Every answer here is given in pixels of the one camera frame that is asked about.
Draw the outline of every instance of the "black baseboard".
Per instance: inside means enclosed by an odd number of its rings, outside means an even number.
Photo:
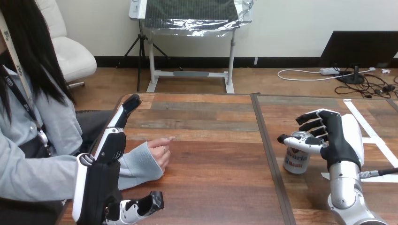
[[[95,56],[98,67],[137,68],[138,56]],[[313,68],[319,67],[320,57],[259,57],[257,65],[254,57],[235,57],[234,68]],[[165,57],[156,56],[156,68],[228,68],[229,57]],[[142,68],[149,68],[146,57]],[[388,68],[398,68],[398,58],[394,58]]]

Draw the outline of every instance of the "robotic hand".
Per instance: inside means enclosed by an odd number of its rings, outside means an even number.
[[[296,121],[301,125],[300,131],[311,130],[315,137],[281,135],[278,141],[301,151],[318,153],[327,161],[331,192],[328,204],[336,221],[342,225],[387,225],[369,210],[363,197],[361,178],[375,176],[375,171],[360,172],[364,149],[354,116],[320,109],[301,115]]]
[[[162,192],[151,192],[139,200],[123,200],[117,187],[120,159],[126,147],[129,115],[141,104],[132,95],[108,124],[95,156],[77,156],[72,217],[78,225],[129,225],[164,208]]]

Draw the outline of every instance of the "woman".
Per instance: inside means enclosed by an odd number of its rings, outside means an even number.
[[[73,97],[35,0],[0,0],[0,10],[33,96],[32,115],[0,78],[0,224],[54,224],[60,200],[73,197],[74,155],[90,149],[111,114],[105,111],[83,114],[81,120],[76,117]],[[0,65],[5,65],[8,73],[3,75],[12,78],[27,99],[5,40],[0,39]],[[39,127],[51,143],[51,157],[38,138]],[[125,154],[119,160],[119,188],[159,179],[168,164],[172,139],[144,143]]]

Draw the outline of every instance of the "beer can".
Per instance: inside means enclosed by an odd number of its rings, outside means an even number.
[[[314,137],[312,134],[305,131],[296,131],[291,135],[294,137]],[[283,166],[291,173],[302,174],[307,170],[310,158],[310,153],[288,147]]]

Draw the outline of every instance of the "monitor stand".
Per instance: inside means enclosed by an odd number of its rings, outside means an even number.
[[[359,67],[355,66],[354,67],[354,74],[350,76],[343,76],[336,78],[337,80],[347,83],[347,84],[361,84],[365,81],[365,77],[361,74],[359,74]],[[347,74],[352,74],[352,72],[345,71],[345,72],[340,72],[339,76],[341,75],[347,75]]]

